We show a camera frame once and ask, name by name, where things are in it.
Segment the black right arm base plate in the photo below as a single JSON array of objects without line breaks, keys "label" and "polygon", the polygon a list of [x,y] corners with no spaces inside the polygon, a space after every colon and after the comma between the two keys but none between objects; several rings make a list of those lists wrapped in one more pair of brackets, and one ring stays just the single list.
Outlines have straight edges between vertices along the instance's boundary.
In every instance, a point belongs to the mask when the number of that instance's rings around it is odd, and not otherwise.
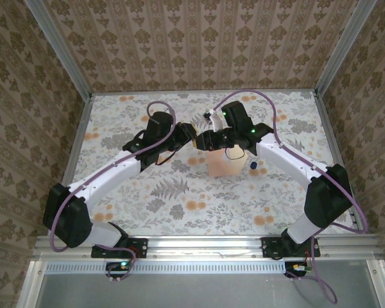
[{"label": "black right arm base plate", "polygon": [[262,237],[261,238],[262,255],[270,259],[283,259],[288,257],[304,258],[314,253],[315,257],[319,257],[320,247],[315,239],[308,239],[301,244],[295,243],[291,238],[282,237]]}]

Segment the long aluminium base rail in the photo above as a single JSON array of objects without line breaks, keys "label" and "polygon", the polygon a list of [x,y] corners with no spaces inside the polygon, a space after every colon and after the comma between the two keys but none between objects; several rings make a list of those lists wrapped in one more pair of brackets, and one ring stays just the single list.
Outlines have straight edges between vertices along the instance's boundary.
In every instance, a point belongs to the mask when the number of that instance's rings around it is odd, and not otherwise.
[{"label": "long aluminium base rail", "polygon": [[[260,235],[148,236],[144,261],[250,261],[262,259]],[[372,234],[323,234],[317,237],[319,261],[379,260],[382,249]],[[62,253],[54,252],[48,236],[35,244],[34,261],[87,261],[91,246],[85,244]]]}]

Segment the aluminium table side rail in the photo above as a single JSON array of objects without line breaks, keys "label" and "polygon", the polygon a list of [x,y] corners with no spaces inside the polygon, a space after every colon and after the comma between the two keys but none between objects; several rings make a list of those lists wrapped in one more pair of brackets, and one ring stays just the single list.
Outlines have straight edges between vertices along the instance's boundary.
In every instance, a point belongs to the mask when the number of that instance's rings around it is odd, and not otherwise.
[{"label": "aluminium table side rail", "polygon": [[[336,136],[334,134],[334,130],[332,128],[323,99],[317,90],[313,94],[314,94],[316,107],[320,115],[322,127],[327,137],[327,142],[329,144],[329,149],[332,154],[332,158],[336,164],[339,164],[344,167],[345,164],[341,157],[341,152],[339,150]],[[368,232],[368,223],[366,222],[366,218],[362,208],[356,207],[355,204],[353,203],[352,208],[350,209],[350,215],[352,217],[353,225],[354,225],[354,229],[352,232],[358,233],[358,234],[366,234]]]},{"label": "aluminium table side rail", "polygon": [[63,205],[65,199],[68,198],[68,196],[70,195],[68,185],[71,184],[74,179],[74,174],[80,156],[81,147],[83,145],[87,126],[90,121],[93,103],[94,97],[91,94],[84,104],[83,112],[81,114],[80,122],[78,124],[74,142],[69,155],[69,160],[65,169],[64,177],[61,182],[61,184],[64,186],[64,189],[62,189],[61,198],[58,200],[60,202],[60,205]]}]

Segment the short aluminium table edge rail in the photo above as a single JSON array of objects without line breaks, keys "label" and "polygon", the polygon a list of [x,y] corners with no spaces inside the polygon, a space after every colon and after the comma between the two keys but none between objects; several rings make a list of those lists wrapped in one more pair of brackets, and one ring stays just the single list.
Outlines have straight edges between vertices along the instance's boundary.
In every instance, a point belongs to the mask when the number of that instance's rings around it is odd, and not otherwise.
[{"label": "short aluminium table edge rail", "polygon": [[135,91],[135,92],[93,92],[92,97],[95,96],[127,96],[127,95],[164,95],[164,94],[206,94],[206,93],[223,93],[231,94],[233,92],[248,92],[259,91],[263,93],[291,93],[291,92],[313,92],[315,89],[227,89],[227,90],[159,90],[159,91]]}]

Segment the grey metal panel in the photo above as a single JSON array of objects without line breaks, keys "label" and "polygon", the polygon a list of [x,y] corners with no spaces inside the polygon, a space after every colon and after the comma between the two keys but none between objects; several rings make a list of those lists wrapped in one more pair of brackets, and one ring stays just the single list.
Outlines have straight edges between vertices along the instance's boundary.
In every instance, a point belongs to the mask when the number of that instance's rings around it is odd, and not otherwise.
[{"label": "grey metal panel", "polygon": [[337,304],[307,277],[153,268],[111,282],[97,262],[32,262],[17,308],[385,308],[384,261],[321,261],[318,271]]}]

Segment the floral patterned table cover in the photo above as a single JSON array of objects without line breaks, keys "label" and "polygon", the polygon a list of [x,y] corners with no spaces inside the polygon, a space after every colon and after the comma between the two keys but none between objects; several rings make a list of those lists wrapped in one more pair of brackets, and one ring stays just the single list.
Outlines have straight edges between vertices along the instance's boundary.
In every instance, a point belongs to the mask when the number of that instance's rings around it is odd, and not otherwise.
[{"label": "floral patterned table cover", "polygon": [[[174,108],[180,122],[209,129],[203,114],[228,94],[95,96],[74,174],[81,180],[145,129],[149,113]],[[254,123],[276,126],[280,139],[326,165],[334,160],[313,92],[240,93]],[[305,191],[268,160],[250,155],[234,176],[210,177],[207,152],[190,145],[161,166],[124,181],[90,210],[130,235],[279,234],[302,213]],[[257,169],[250,169],[256,162]]]}]

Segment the peach paper envelope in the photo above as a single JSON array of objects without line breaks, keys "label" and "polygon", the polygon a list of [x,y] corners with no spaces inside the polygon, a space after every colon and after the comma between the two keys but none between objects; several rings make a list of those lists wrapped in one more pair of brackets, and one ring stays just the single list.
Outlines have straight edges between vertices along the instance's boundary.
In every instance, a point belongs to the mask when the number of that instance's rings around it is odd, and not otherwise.
[{"label": "peach paper envelope", "polygon": [[206,161],[210,177],[234,176],[241,172],[248,155],[238,145],[233,148],[207,152]]}]

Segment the aluminium frame post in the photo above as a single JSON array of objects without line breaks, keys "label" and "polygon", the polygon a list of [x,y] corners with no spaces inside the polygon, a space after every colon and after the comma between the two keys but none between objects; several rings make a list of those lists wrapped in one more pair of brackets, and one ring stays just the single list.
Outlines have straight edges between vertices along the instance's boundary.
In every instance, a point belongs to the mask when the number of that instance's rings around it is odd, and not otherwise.
[{"label": "aluminium frame post", "polygon": [[25,0],[45,37],[53,48],[64,69],[72,80],[76,90],[84,102],[88,102],[92,91],[80,71],[77,61],[70,52],[68,45],[58,30],[49,10],[45,7],[44,0]]},{"label": "aluminium frame post", "polygon": [[359,0],[345,29],[336,44],[316,86],[315,92],[323,96],[352,48],[358,34],[375,7],[377,0]]}]

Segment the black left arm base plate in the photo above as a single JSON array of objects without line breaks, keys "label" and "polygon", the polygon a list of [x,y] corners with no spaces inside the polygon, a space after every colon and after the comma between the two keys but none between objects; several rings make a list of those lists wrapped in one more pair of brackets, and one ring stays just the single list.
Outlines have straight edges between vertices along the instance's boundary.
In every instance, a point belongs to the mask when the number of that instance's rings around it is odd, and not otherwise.
[{"label": "black left arm base plate", "polygon": [[[146,238],[128,238],[120,240],[115,248],[127,248],[132,250],[137,259],[145,259],[148,251]],[[95,259],[131,259],[132,254],[123,250],[107,250],[98,245],[92,247],[91,257]]]}]

